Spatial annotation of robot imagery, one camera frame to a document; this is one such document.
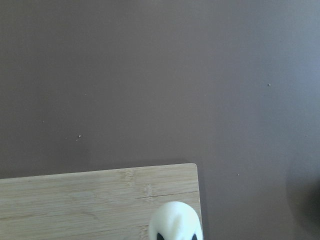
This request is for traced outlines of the wooden cutting board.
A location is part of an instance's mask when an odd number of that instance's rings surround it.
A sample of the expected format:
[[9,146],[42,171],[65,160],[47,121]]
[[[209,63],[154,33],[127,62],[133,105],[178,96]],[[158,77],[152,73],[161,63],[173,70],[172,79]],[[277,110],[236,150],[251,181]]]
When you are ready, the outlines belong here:
[[201,213],[194,163],[0,181],[3,240],[146,240],[153,212],[181,201]]

